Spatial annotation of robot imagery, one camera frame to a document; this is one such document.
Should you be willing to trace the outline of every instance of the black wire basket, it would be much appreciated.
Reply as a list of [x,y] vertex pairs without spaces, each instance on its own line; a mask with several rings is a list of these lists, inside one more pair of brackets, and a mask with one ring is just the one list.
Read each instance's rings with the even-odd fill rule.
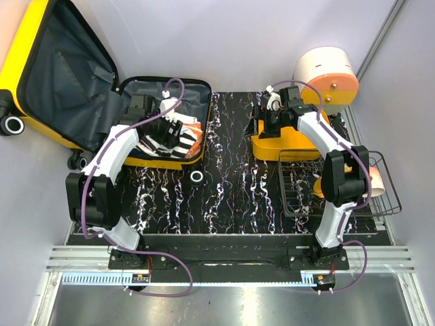
[[[381,173],[385,193],[372,197],[367,207],[352,212],[351,216],[380,217],[399,213],[402,205],[385,158],[378,151],[369,151],[369,164]],[[321,177],[324,168],[324,160],[319,152],[303,149],[282,151],[279,154],[278,165],[285,216],[321,217],[325,200],[316,196],[313,191],[314,184]]]

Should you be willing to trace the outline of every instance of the yellow suitcase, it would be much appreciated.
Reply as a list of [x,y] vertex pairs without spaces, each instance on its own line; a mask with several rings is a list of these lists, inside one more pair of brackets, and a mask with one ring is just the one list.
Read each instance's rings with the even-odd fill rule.
[[[66,147],[96,153],[131,96],[162,100],[167,80],[133,77],[119,82],[109,53],[70,0],[33,0],[0,72],[0,115],[18,116]],[[201,150],[190,159],[162,159],[135,149],[125,164],[181,170],[202,162],[211,88],[201,80],[182,80],[186,95],[181,113],[201,122]],[[177,83],[169,90],[179,96]]]

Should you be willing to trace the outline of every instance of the gray floor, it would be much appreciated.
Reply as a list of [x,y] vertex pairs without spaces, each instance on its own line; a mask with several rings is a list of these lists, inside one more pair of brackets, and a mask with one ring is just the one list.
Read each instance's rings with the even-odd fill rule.
[[[352,280],[337,277],[340,283]],[[130,297],[116,287],[63,285],[53,311],[52,325],[61,326],[412,325],[392,275],[366,275],[347,292],[320,297],[282,288],[196,288],[187,297],[165,299]]]

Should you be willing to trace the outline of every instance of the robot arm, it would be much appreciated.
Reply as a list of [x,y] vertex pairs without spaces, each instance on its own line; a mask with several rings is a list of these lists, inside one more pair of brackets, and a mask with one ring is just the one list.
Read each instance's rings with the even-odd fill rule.
[[[143,240],[121,218],[120,194],[115,189],[118,173],[145,132],[161,135],[162,142],[166,142],[164,144],[176,143],[179,136],[179,124],[173,123],[171,117],[166,116],[153,126],[133,128],[120,134],[147,116],[156,114],[153,111],[153,101],[152,96],[133,95],[130,107],[120,118],[120,124],[111,128],[106,142],[94,159],[80,173],[70,173],[66,180],[70,218],[81,223],[84,183],[95,169],[86,194],[86,224],[99,236],[107,236],[112,242],[130,250],[144,249],[141,248]],[[160,112],[166,111],[176,102],[176,98],[165,98],[160,103]]]
[[[270,86],[266,91],[271,96],[266,109],[256,107],[253,113],[253,120],[264,120],[259,138],[279,137],[281,128],[292,126],[316,146],[325,160],[321,190],[326,203],[310,252],[312,262],[327,262],[340,254],[342,246],[337,236],[343,238],[351,209],[367,191],[364,173],[345,147],[357,153],[368,170],[367,148],[345,140],[321,116],[322,126],[317,120],[317,108],[303,103],[297,86],[283,88],[279,95]],[[255,122],[250,123],[248,132],[258,133],[256,126]],[[351,172],[345,173],[345,165],[351,167]]]

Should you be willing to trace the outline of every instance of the suitcase wheel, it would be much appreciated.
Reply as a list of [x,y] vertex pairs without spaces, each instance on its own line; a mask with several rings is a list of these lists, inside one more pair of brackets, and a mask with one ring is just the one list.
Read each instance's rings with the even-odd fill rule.
[[189,174],[189,180],[194,187],[199,187],[204,184],[204,173],[201,170],[193,170]]
[[14,136],[24,131],[24,122],[13,115],[5,115],[0,120],[0,134]]
[[80,156],[83,152],[80,149],[72,149],[73,154],[68,158],[67,166],[70,170],[82,170],[88,165],[88,159]]

